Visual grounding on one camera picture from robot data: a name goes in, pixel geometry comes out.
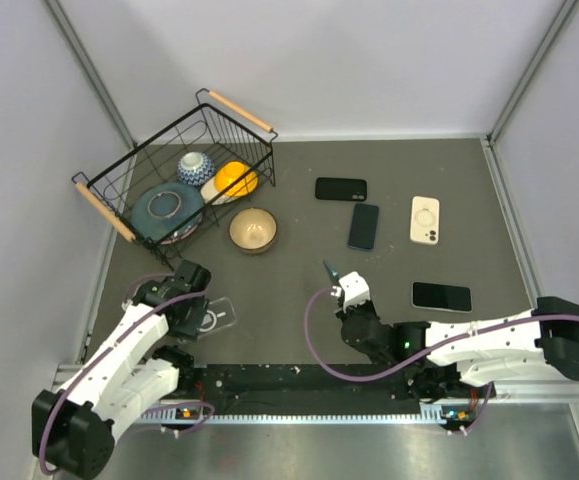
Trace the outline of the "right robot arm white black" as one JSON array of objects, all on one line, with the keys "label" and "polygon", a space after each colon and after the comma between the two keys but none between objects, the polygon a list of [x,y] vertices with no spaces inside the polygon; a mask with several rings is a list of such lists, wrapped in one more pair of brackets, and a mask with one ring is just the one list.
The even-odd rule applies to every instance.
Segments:
[{"label": "right robot arm white black", "polygon": [[381,366],[373,374],[347,374],[329,365],[332,376],[369,383],[397,373],[422,397],[456,396],[468,387],[556,371],[579,382],[579,304],[557,296],[537,299],[534,308],[498,319],[468,323],[383,323],[367,281],[357,272],[324,268],[332,282],[344,343]]}]

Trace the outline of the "clear phone case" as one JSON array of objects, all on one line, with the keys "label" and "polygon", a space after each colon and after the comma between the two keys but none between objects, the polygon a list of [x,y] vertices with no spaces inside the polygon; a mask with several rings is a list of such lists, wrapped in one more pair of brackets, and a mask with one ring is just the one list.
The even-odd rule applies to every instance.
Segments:
[{"label": "clear phone case", "polygon": [[237,315],[233,303],[227,297],[219,298],[208,304],[203,322],[198,329],[198,337],[202,338],[229,328],[237,323]]}]

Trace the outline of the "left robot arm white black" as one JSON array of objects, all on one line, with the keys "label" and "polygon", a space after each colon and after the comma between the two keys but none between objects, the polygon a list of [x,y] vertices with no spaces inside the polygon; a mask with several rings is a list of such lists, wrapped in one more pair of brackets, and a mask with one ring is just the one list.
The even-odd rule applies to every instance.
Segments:
[{"label": "left robot arm white black", "polygon": [[197,386],[193,357],[166,336],[195,340],[209,301],[212,274],[188,260],[161,280],[139,285],[118,325],[57,391],[41,391],[31,407],[32,453],[45,475],[93,479],[131,425],[164,397]]}]

